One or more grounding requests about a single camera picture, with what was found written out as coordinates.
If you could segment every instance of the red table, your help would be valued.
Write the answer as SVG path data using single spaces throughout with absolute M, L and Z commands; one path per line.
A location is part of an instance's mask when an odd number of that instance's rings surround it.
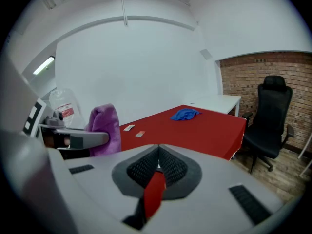
M 170 119 L 184 108 L 193 108 L 202 114 L 191 120 Z M 123 131 L 130 124 L 135 126 L 130 131 Z M 230 160 L 241 146 L 245 124 L 243 118 L 182 105 L 122 125 L 121 149 L 125 151 L 148 144 L 169 144 Z M 145 131 L 145 134 L 135 137 L 139 131 Z M 147 217 L 151 217 L 160 205 L 164 181 L 162 173 L 155 173 L 145 189 Z

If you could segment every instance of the ceiling light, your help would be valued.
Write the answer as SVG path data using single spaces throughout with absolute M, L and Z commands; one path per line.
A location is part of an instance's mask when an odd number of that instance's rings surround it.
M 54 57 L 49 57 L 38 69 L 34 71 L 34 75 L 39 74 L 44 68 L 46 68 L 51 62 L 54 61 Z

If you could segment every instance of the card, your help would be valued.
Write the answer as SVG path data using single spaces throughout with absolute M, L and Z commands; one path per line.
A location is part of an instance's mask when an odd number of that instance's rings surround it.
M 142 137 L 145 134 L 145 131 L 140 131 L 136 134 L 136 137 Z
M 133 128 L 135 125 L 129 125 L 129 126 L 127 126 L 125 129 L 124 129 L 124 131 L 130 131 L 130 129 L 131 128 Z

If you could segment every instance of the white table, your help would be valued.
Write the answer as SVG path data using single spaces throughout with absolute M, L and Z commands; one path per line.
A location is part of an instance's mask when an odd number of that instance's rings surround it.
M 240 99 L 241 96 L 209 95 L 194 99 L 185 105 L 224 114 L 228 114 L 234 107 L 236 107 L 235 116 L 237 117 Z

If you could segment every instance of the black vent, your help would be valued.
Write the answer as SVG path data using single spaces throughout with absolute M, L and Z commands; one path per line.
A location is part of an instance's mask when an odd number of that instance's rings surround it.
M 146 188 L 158 166 L 158 151 L 152 151 L 127 168 L 127 174 L 136 183 Z
M 255 225 L 271 215 L 243 185 L 233 186 L 229 190 Z
M 177 183 L 187 173 L 187 165 L 166 150 L 159 150 L 159 164 L 165 175 L 166 186 Z
M 69 171 L 71 174 L 77 174 L 77 173 L 82 173 L 82 172 L 88 171 L 88 170 L 93 169 L 93 168 L 94 167 L 92 165 L 84 165 L 84 166 L 69 168 Z

